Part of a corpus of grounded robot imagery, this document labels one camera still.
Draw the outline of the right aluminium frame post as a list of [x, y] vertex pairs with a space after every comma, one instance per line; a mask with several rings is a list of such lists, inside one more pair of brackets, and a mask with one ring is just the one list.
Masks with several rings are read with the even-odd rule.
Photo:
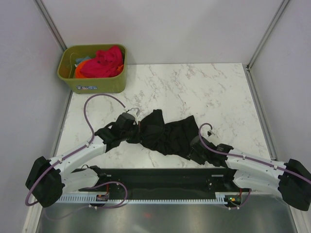
[[271, 36], [272, 32], [274, 31], [275, 27], [277, 26], [278, 22], [280, 21], [282, 15], [284, 14], [284, 12], [287, 9], [290, 2], [291, 2], [291, 0], [282, 0], [281, 1], [281, 4], [277, 8], [272, 20], [270, 21], [267, 29], [265, 30], [262, 38], [260, 39], [258, 46], [256, 47], [253, 55], [251, 56], [250, 61], [245, 66], [246, 70], [248, 72], [250, 72], [251, 68], [255, 64], [258, 56], [260, 55], [262, 49], [264, 48], [265, 44], [267, 43], [269, 37]]

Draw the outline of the black t shirt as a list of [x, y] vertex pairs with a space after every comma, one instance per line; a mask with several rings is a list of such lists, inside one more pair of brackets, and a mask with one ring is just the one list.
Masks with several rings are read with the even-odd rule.
[[153, 110], [139, 123], [140, 143], [163, 155], [187, 157], [191, 141], [198, 136], [198, 126], [193, 115], [179, 121], [165, 123], [162, 110]]

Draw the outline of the light blue t shirt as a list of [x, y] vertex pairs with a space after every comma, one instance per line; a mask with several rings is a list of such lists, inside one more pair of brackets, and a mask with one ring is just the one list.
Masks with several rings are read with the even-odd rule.
[[79, 65], [81, 62], [87, 61], [89, 59], [91, 59], [89, 56], [86, 56], [86, 57], [83, 57], [83, 58], [77, 58], [77, 59], [75, 59], [75, 64]]

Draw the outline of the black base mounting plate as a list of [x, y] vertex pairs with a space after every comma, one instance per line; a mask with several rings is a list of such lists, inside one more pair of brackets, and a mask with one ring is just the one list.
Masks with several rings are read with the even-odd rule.
[[99, 168], [95, 189], [90, 185], [78, 191], [108, 191], [111, 200], [202, 200], [216, 193], [247, 193], [233, 182], [228, 168]]

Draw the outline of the left aluminium frame post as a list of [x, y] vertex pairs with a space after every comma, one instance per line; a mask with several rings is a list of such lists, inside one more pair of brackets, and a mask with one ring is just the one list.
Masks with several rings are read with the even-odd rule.
[[59, 47], [61, 48], [62, 51], [65, 51], [67, 49], [66, 43], [64, 42], [59, 30], [57, 29], [57, 26], [56, 26], [54, 20], [52, 19], [51, 14], [49, 13], [44, 2], [42, 0], [34, 0], [34, 3], [37, 6], [42, 17], [44, 18], [46, 24], [48, 25], [51, 33], [53, 34], [53, 36], [57, 42], [57, 44], [59, 45]]

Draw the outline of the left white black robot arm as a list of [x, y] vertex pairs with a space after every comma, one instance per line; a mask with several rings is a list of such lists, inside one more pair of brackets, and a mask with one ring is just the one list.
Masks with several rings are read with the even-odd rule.
[[89, 141], [57, 157], [37, 158], [26, 180], [29, 189], [42, 207], [56, 203], [68, 192], [83, 188], [105, 189], [107, 180], [97, 166], [77, 171], [89, 160], [118, 147], [123, 141], [138, 141], [138, 120], [122, 113], [115, 122], [98, 129]]

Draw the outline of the orange t shirt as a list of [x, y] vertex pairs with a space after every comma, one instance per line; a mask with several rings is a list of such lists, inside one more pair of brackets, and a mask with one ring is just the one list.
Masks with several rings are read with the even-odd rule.
[[93, 63], [94, 61], [92, 59], [88, 59], [76, 65], [75, 78], [77, 79], [94, 78], [92, 68]]

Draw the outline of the aluminium frame post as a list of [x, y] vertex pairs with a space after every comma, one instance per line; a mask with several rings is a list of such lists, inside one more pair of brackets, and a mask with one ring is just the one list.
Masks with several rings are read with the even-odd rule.
[[53, 36], [57, 42], [57, 44], [59, 45], [59, 47], [61, 48], [62, 51], [65, 51], [67, 49], [66, 43], [64, 42], [59, 30], [57, 29], [57, 26], [56, 26], [54, 20], [52, 19], [51, 14], [49, 13], [44, 2], [42, 0], [34, 0], [34, 3], [37, 6], [42, 17], [44, 18], [46, 24], [48, 25], [51, 33], [53, 34]]
[[284, 14], [284, 12], [287, 9], [290, 2], [291, 2], [291, 0], [282, 0], [281, 1], [281, 4], [277, 8], [272, 20], [270, 21], [267, 29], [265, 30], [262, 38], [260, 39], [258, 46], [256, 47], [253, 55], [251, 56], [250, 61], [245, 66], [246, 70], [248, 72], [250, 72], [251, 68], [255, 64], [258, 56], [260, 55], [262, 49], [264, 48], [265, 44], [267, 43], [269, 37], [271, 36], [272, 32], [274, 31], [275, 27], [277, 26], [278, 22], [280, 21], [282, 15]]

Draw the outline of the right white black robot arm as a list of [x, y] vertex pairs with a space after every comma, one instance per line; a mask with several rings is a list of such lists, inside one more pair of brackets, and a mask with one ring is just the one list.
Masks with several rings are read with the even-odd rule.
[[228, 191], [236, 188], [252, 189], [273, 194], [288, 205], [308, 211], [311, 205], [311, 174], [301, 162], [262, 159], [230, 145], [214, 145], [201, 136], [190, 143], [189, 158], [198, 164], [209, 163], [224, 167], [228, 173], [223, 187]]

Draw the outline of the red t shirt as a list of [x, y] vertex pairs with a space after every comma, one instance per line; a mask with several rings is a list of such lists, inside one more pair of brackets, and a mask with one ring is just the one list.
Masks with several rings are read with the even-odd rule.
[[118, 76], [124, 69], [124, 61], [121, 49], [112, 46], [108, 50], [98, 50], [93, 63], [94, 78], [111, 78]]

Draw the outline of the olive green plastic bin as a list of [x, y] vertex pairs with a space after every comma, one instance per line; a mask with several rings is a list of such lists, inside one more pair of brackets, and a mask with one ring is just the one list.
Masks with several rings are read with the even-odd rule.
[[[94, 58], [98, 50], [108, 50], [112, 46], [121, 49], [124, 61], [124, 69], [118, 76], [111, 78], [75, 78], [75, 59], [89, 56]], [[126, 87], [127, 80], [127, 50], [120, 44], [95, 44], [95, 45], [76, 45], [66, 49], [60, 60], [58, 77], [64, 81], [69, 88], [78, 94], [86, 93], [120, 93]]]

